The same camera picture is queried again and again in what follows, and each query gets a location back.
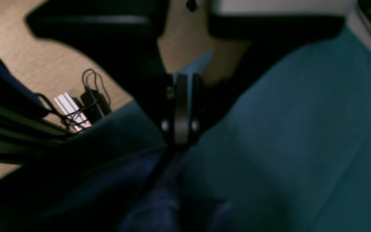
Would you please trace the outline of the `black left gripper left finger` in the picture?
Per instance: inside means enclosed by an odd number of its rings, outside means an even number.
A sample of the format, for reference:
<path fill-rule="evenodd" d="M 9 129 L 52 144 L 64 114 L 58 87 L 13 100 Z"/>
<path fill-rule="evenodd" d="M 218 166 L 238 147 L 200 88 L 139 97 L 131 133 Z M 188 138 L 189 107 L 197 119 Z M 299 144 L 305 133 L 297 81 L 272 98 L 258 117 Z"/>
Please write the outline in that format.
<path fill-rule="evenodd" d="M 66 44 L 98 64 L 177 146 L 189 143 L 187 79 L 166 71 L 157 39 L 168 0 L 47 0 L 25 17 L 38 38 Z"/>

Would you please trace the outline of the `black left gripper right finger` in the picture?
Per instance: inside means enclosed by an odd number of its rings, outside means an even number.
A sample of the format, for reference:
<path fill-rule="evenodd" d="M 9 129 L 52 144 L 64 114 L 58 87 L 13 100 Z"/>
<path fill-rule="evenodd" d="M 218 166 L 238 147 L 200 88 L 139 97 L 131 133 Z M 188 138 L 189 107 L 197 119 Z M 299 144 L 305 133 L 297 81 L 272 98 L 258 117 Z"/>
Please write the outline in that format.
<path fill-rule="evenodd" d="M 338 35 L 346 15 L 346 0 L 208 0 L 205 16 L 215 52 L 189 86 L 189 142 L 218 123 L 290 51 Z"/>

